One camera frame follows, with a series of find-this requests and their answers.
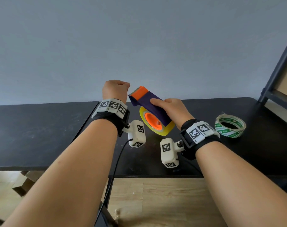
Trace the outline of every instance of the hand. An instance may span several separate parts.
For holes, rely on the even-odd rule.
[[[103,87],[103,99],[118,99],[126,103],[130,83],[120,80],[108,80]]]
[[[150,102],[163,108],[179,130],[185,122],[194,119],[180,99],[151,99]]]

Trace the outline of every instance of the green and white tape core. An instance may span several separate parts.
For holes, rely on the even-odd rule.
[[[237,129],[232,129],[232,128],[228,128],[224,125],[222,125],[222,122],[226,122],[229,124],[232,124],[234,126],[237,127]],[[232,115],[220,115],[216,118],[215,121],[215,130],[222,134],[223,136],[229,137],[229,138],[237,138],[240,137],[242,135],[242,133],[244,132],[246,128],[246,123],[236,117],[236,116],[232,116]]]

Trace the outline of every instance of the person's left hand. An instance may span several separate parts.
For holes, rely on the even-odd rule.
[[[120,80],[108,80],[103,87],[103,99],[118,99],[126,103],[130,83]]]

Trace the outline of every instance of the black tabletop surface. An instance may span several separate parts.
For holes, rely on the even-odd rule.
[[[236,139],[221,136],[222,142],[265,175],[287,175],[287,123],[255,99],[188,99],[183,100],[183,103],[195,118],[212,126],[216,117],[222,113],[243,119],[247,124],[244,134]],[[129,122],[141,120],[140,107],[133,107],[130,102],[127,105],[130,110]],[[161,163],[160,141],[167,137],[179,141],[176,127],[165,137],[152,132],[147,126],[145,130],[145,145],[140,148],[126,145],[115,177],[201,177],[195,169],[199,169],[197,162],[189,161],[180,154],[177,168],[168,169]],[[117,139],[110,176],[127,138],[124,133]]]
[[[0,106],[0,170],[44,170],[81,131],[98,102]]]

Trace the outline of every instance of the person's right arm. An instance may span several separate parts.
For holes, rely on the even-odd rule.
[[[151,99],[180,129],[193,117],[179,99]],[[196,152],[209,191],[229,227],[287,227],[287,193],[220,142]]]

